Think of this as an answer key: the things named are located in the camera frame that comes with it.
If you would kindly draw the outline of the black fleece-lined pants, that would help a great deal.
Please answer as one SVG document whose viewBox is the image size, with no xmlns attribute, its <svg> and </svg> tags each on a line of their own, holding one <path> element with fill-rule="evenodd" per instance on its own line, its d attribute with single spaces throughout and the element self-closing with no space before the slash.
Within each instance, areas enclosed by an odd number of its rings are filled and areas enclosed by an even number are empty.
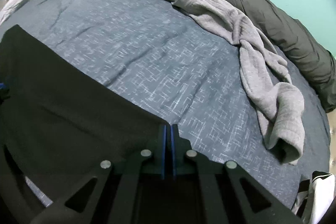
<svg viewBox="0 0 336 224">
<path fill-rule="evenodd" d="M 29 223 L 103 160 L 118 163 L 165 121 L 85 75 L 20 26 L 1 39 L 1 223 Z"/>
</svg>

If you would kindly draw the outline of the white folded clothes stack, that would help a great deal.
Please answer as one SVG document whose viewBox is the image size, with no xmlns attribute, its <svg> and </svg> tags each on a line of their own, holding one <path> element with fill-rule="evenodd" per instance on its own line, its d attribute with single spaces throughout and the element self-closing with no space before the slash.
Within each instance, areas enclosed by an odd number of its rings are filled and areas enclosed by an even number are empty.
<svg viewBox="0 0 336 224">
<path fill-rule="evenodd" d="M 291 211 L 302 223 L 335 223 L 335 175 L 314 171 L 302 177 Z"/>
</svg>

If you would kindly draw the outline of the grey knit garment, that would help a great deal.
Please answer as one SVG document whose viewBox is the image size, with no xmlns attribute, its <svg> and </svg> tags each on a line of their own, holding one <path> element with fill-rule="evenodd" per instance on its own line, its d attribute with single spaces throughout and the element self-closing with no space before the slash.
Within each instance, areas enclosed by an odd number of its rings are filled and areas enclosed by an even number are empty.
<svg viewBox="0 0 336 224">
<path fill-rule="evenodd" d="M 241 82 L 255 105 L 264 145 L 279 151 L 281 162 L 296 165 L 303 154 L 305 102 L 291 81 L 287 61 L 250 18 L 226 0 L 167 1 L 238 47 Z"/>
</svg>

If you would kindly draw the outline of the dark grey rolled duvet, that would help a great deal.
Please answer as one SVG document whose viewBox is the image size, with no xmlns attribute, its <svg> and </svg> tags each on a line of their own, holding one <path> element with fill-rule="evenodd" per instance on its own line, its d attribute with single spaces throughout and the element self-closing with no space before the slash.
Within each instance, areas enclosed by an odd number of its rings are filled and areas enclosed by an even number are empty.
<svg viewBox="0 0 336 224">
<path fill-rule="evenodd" d="M 326 112 L 335 109 L 335 58 L 307 28 L 270 0 L 226 0 L 246 14 L 298 67 Z"/>
</svg>

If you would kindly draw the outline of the blue patterned bed sheet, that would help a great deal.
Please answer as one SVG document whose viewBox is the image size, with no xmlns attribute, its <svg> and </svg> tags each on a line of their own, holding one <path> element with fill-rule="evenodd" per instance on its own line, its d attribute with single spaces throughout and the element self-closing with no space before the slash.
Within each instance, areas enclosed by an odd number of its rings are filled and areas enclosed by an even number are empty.
<svg viewBox="0 0 336 224">
<path fill-rule="evenodd" d="M 167 1 L 29 0 L 1 32 L 15 25 L 111 91 L 176 123 L 211 160 L 238 162 L 287 207 L 302 178 L 329 170 L 327 115 L 298 68 L 288 63 L 305 100 L 305 144 L 290 165 L 265 148 L 240 80 L 238 48 Z"/>
</svg>

